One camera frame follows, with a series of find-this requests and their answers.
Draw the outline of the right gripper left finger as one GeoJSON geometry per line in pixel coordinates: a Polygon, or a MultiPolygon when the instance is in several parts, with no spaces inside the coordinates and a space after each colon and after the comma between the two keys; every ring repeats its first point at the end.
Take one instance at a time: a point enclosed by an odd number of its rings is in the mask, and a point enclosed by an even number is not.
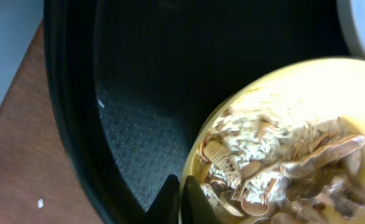
{"type": "Polygon", "coordinates": [[[176,175],[169,175],[146,212],[150,224],[178,224],[180,182],[176,175]]]}

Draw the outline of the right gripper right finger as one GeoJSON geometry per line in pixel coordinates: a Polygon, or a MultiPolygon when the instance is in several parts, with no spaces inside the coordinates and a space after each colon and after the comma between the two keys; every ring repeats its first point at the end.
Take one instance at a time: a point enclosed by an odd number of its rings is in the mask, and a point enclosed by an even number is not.
{"type": "Polygon", "coordinates": [[[181,197],[181,224],[221,224],[197,179],[189,175],[181,197]]]}

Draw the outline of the yellow bowl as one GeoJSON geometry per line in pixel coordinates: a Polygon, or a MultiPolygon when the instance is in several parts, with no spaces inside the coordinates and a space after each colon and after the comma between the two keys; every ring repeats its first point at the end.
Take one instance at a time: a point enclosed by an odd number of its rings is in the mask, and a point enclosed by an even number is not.
{"type": "MultiPolygon", "coordinates": [[[[212,111],[203,123],[185,163],[180,183],[181,197],[184,196],[185,182],[191,180],[195,174],[195,150],[207,130],[240,96],[251,96],[254,90],[277,92],[291,100],[302,100],[308,112],[340,114],[365,135],[365,61],[322,58],[280,68],[248,84],[212,111]]],[[[365,186],[365,149],[358,177],[365,186]]],[[[365,223],[365,214],[353,222],[365,223]]]]}

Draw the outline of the food scraps and rice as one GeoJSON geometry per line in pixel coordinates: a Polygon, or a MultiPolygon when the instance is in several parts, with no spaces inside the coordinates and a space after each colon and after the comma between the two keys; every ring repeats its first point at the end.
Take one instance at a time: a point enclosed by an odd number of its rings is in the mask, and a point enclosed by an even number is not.
{"type": "Polygon", "coordinates": [[[193,173],[221,223],[327,223],[365,212],[357,180],[365,137],[343,118],[226,110],[205,133],[193,173]]]}

